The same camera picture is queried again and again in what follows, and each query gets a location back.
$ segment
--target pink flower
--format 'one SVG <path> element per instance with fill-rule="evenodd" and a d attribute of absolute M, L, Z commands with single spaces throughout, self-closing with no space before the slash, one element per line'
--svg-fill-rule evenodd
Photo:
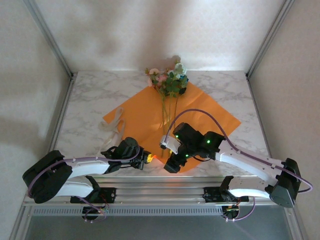
<path fill-rule="evenodd" d="M 147 82 L 148 82 L 148 86 L 149 86 L 149 87 L 152 87 L 152 86 L 153 86 L 153 85 L 152 85 L 152 81 L 151 81 L 151 79 L 150 79 L 150 78 L 148 79 L 148 81 L 147 81 Z"/>
<path fill-rule="evenodd" d="M 162 83 L 163 81 L 167 80 L 167 76 L 166 75 L 161 75 L 158 79 L 159 83 Z"/>

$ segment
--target orange square sheet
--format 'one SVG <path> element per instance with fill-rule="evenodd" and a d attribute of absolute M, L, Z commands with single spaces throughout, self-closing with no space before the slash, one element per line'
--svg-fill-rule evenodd
<path fill-rule="evenodd" d="M 168 114 L 169 105 L 171 123 L 175 115 L 176 98 L 166 98 L 165 107 Z M 118 107 L 123 107 L 124 109 L 121 116 L 121 118 L 125 119 L 123 139 L 126 137 L 136 139 L 140 146 L 156 155 L 157 159 L 165 164 L 170 154 L 168 150 L 162 153 L 162 149 L 159 146 L 164 130 L 162 99 L 158 92 L 153 87 L 148 86 Z M 107 123 L 114 119 L 117 108 L 103 117 Z M 201 109 L 210 113 L 220 123 L 227 135 L 230 135 L 241 124 L 238 119 L 227 112 L 208 94 L 190 82 L 187 85 L 185 94 L 178 99 L 176 115 L 186 109 Z M 222 134 L 214 121 L 201 112 L 187 112 L 178 118 L 175 125 L 177 126 L 182 122 L 188 123 L 202 134 L 208 131 Z M 170 130 L 171 136 L 173 136 L 173 130 L 174 127 Z M 188 171 L 200 163 L 194 158 L 189 158 L 185 166 L 181 167 L 180 173 Z"/>

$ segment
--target marble surface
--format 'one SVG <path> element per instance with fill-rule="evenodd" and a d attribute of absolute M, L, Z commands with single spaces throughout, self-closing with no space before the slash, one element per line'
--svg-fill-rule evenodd
<path fill-rule="evenodd" d="M 209 94 L 241 121 L 230 139 L 248 150 L 268 155 L 252 96 L 242 71 L 188 71 L 191 83 Z M 107 138 L 99 130 L 102 117 L 147 86 L 140 71 L 80 71 L 70 96 L 55 149 L 67 158 L 95 156 Z M 124 168 L 104 177 L 206 177 L 245 176 L 248 172 L 233 165 L 208 161 L 184 173 L 172 174 L 153 160 L 143 170 Z"/>

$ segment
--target green leaf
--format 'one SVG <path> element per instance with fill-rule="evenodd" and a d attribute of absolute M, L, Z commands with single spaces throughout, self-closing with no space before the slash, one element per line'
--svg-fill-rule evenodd
<path fill-rule="evenodd" d="M 172 83 L 172 78 L 170 78 L 170 77 L 168 77 L 166 80 L 165 80 L 165 82 L 167 83 L 167 84 L 171 84 Z"/>
<path fill-rule="evenodd" d="M 173 88 L 172 88 L 172 91 L 173 91 L 174 93 L 178 93 L 178 92 L 180 91 L 180 88 L 178 88 L 178 87 L 173 87 Z"/>
<path fill-rule="evenodd" d="M 184 76 L 184 77 L 182 78 L 181 88 L 187 87 L 187 84 L 188 84 L 187 80 L 188 80 L 188 77 L 187 77 L 187 76 Z"/>
<path fill-rule="evenodd" d="M 179 87 L 180 84 L 181 84 L 181 82 L 179 82 L 179 81 L 177 81 L 177 80 L 175 80 L 175 81 L 172 82 L 172 86 L 174 86 L 174 87 Z"/>

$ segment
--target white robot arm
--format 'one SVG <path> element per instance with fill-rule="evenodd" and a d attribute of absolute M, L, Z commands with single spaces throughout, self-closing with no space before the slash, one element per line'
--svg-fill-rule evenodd
<path fill-rule="evenodd" d="M 123 168 L 123 165 L 126 165 L 125 168 L 143 170 L 144 165 L 152 160 L 151 153 L 139 146 L 132 137 L 127 137 L 119 146 L 101 154 L 105 158 L 64 159 L 58 150 L 49 152 L 22 176 L 28 187 L 28 196 L 37 204 L 58 196 L 77 196 L 96 202 L 103 189 L 88 175 L 109 174 Z"/>
<path fill-rule="evenodd" d="M 224 136 L 215 132 L 209 131 L 202 135 L 184 122 L 174 129 L 173 134 L 175 138 L 163 136 L 160 142 L 161 148 L 172 150 L 164 166 L 168 172 L 179 172 L 188 158 L 196 156 L 210 158 L 234 165 L 260 178 L 227 176 L 220 187 L 224 197 L 227 198 L 229 194 L 236 198 L 243 196 L 270 198 L 280 206 L 294 207 L 301 181 L 282 169 L 299 177 L 296 161 L 290 158 L 281 161 L 261 156 L 227 141 Z"/>

